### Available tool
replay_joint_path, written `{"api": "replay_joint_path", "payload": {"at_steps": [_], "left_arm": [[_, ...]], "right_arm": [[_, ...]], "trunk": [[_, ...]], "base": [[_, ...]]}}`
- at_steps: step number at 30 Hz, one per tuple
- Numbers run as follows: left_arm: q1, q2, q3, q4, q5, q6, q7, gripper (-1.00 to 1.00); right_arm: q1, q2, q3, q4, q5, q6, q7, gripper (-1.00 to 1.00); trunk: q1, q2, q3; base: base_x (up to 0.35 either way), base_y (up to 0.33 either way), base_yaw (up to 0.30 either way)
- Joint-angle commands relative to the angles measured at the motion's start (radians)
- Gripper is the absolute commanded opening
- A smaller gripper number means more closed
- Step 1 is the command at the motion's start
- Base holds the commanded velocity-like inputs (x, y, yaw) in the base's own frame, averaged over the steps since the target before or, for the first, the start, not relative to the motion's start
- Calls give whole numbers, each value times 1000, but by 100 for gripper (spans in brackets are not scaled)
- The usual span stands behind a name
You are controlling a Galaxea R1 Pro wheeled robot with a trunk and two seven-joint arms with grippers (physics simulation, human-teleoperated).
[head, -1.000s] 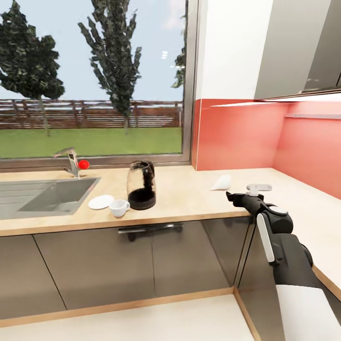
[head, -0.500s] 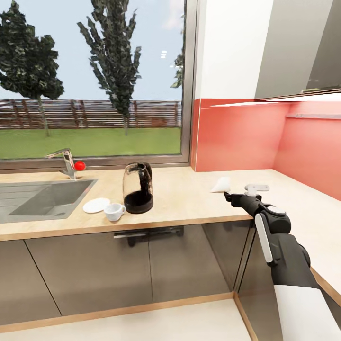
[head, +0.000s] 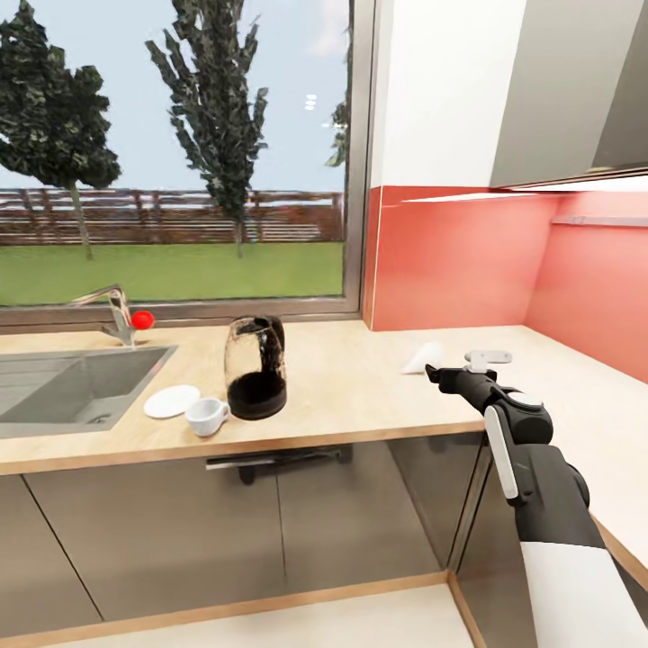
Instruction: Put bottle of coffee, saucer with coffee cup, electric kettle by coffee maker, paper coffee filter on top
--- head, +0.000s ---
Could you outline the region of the electric kettle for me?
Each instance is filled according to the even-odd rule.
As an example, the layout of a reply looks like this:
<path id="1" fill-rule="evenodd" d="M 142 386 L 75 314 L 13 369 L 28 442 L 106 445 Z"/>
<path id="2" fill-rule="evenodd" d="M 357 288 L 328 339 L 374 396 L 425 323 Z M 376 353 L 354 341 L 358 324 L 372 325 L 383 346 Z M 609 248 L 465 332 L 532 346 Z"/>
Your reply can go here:
<path id="1" fill-rule="evenodd" d="M 223 355 L 230 412 L 268 419 L 287 405 L 284 326 L 274 314 L 246 314 L 229 325 Z"/>

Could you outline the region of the coffee cup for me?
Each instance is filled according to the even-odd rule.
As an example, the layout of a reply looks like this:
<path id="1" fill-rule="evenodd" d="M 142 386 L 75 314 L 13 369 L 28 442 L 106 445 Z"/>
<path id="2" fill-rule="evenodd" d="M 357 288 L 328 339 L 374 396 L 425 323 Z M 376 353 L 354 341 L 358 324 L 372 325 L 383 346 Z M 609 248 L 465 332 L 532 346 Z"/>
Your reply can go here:
<path id="1" fill-rule="evenodd" d="M 184 412 L 184 418 L 194 433 L 208 437 L 218 431 L 221 423 L 227 420 L 230 414 L 227 402 L 209 398 L 191 403 Z"/>

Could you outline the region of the saucer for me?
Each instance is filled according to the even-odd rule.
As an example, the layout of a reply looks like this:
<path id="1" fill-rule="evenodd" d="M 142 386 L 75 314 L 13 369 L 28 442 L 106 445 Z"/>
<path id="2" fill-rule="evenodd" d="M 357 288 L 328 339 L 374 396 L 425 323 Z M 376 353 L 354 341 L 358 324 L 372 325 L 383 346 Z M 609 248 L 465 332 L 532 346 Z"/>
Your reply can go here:
<path id="1" fill-rule="evenodd" d="M 200 399 L 197 388 L 180 385 L 166 388 L 151 396 L 144 405 L 144 412 L 153 418 L 166 418 L 179 413 L 185 413 L 187 407 Z"/>

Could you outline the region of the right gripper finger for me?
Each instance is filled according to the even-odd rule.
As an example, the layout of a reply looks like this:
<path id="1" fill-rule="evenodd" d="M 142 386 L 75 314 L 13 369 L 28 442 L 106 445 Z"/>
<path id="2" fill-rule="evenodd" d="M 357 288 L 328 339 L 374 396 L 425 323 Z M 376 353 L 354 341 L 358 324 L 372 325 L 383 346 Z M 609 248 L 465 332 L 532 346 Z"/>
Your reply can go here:
<path id="1" fill-rule="evenodd" d="M 440 376 L 440 370 L 435 368 L 434 366 L 430 364 L 426 364 L 426 374 L 428 376 L 428 379 L 430 380 L 431 383 L 438 383 L 439 384 L 439 376 Z"/>

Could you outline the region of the paper coffee filter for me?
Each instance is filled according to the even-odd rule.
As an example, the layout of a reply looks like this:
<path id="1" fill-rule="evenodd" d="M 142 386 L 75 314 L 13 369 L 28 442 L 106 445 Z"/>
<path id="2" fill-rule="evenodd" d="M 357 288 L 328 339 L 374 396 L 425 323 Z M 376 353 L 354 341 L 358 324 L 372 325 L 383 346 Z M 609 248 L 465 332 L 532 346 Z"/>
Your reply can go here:
<path id="1" fill-rule="evenodd" d="M 409 364 L 402 370 L 403 374 L 425 374 L 426 364 L 430 364 L 440 370 L 442 346 L 426 343 L 418 349 L 417 354 L 409 361 Z"/>

